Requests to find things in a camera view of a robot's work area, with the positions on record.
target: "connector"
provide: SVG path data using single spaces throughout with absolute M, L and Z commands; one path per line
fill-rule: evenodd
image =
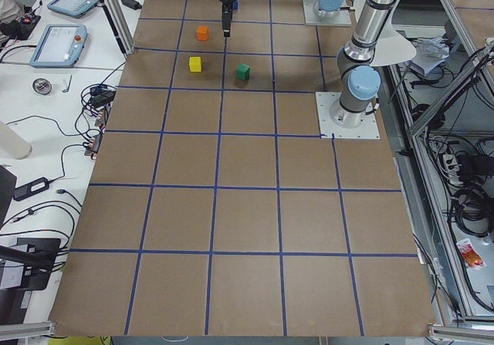
M 122 4 L 134 11 L 142 8 L 142 5 L 137 0 L 122 0 Z

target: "white cylinder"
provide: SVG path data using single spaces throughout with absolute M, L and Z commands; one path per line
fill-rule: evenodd
M 32 152 L 31 144 L 23 140 L 14 130 L 0 121 L 0 149 L 21 160 Z

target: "power strip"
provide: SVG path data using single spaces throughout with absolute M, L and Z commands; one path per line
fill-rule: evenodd
M 445 175 L 449 179 L 449 183 L 455 186 L 463 186 L 463 182 L 460 181 L 458 172 L 460 170 L 460 165 L 458 164 L 458 161 L 456 160 L 456 157 L 454 154 L 443 154 L 442 157 L 442 165 L 443 165 L 443 171 L 445 172 Z

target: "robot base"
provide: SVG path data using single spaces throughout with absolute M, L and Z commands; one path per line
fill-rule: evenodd
M 377 128 L 376 117 L 372 113 L 364 115 L 362 122 L 357 127 L 346 128 L 338 125 L 331 117 L 331 107 L 340 99 L 338 92 L 317 92 L 317 114 L 319 116 L 319 128 L 322 138 L 342 138 L 342 139 L 380 139 L 379 129 Z M 369 103 L 367 111 L 372 110 Z
M 348 11 L 340 10 L 334 17 L 324 19 L 320 18 L 314 12 L 314 4 L 317 0 L 302 0 L 303 1 L 303 13 L 306 16 L 306 25 L 317 26 L 352 26 L 350 19 L 350 13 Z

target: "table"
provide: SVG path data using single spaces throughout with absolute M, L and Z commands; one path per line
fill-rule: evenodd
M 144 3 L 144 0 L 137 1 L 141 4 Z M 77 67 L 114 69 L 125 62 L 125 58 L 120 52 L 117 41 L 115 40 L 111 27 L 107 21 L 107 17 L 101 8 L 93 8 L 82 18 L 75 19 L 49 10 L 46 7 L 49 2 L 51 2 L 51 0 L 44 0 L 42 7 L 36 12 L 37 15 L 41 15 L 41 20 L 34 29 L 29 40 L 17 42 L 15 44 L 16 46 L 37 44 L 45 27 L 50 24 L 84 24 L 87 27 L 89 37 L 84 46 L 83 53 L 76 64 Z M 33 7 L 35 8 L 38 5 L 39 0 L 35 2 Z M 140 10 L 134 11 L 133 9 L 122 6 L 122 11 L 130 32 L 134 34 Z M 32 51 L 33 49 L 20 49 L 19 51 L 15 51 L 5 58 L 4 63 L 29 63 Z
M 33 69 L 30 66 L 0 65 L 0 118 L 5 122 L 18 120 L 31 115 L 50 117 L 59 122 L 62 130 L 68 134 L 75 133 L 74 121 L 81 111 L 80 91 L 91 83 L 101 82 L 107 75 L 107 70 L 91 69 Z M 115 72 L 108 83 L 116 85 L 120 79 L 120 71 Z M 70 91 L 62 93 L 63 80 L 73 75 Z M 53 90 L 48 96 L 34 92 L 31 83 L 38 77 L 48 79 Z M 15 174 L 17 185 L 25 184 L 39 177 L 48 179 L 61 175 L 60 153 L 69 144 L 80 144 L 80 137 L 64 137 L 53 122 L 40 119 L 30 119 L 10 126 L 32 145 L 32 153 L 24 160 L 13 160 L 0 151 L 0 164 L 7 164 L 9 171 Z M 77 204 L 67 195 L 57 194 L 56 189 L 64 188 L 73 193 L 79 201 L 83 201 L 94 161 L 83 156 L 81 147 L 70 148 L 65 156 L 66 177 L 50 185 L 50 189 L 31 198 L 17 202 L 12 201 L 7 218 L 31 205 L 48 200 L 68 201 Z M 76 221 L 78 215 L 73 213 Z M 33 215 L 24 221 L 6 225 L 2 233 L 19 232 L 33 228 L 60 228 L 68 231 L 67 215 L 60 210 L 46 209 L 39 215 Z M 57 234 L 32 233 L 29 237 L 59 237 Z M 13 237 L 0 237 L 2 245 L 11 245 Z M 46 291 L 33 292 L 25 323 L 42 322 L 48 318 L 59 285 L 61 272 L 53 273 Z

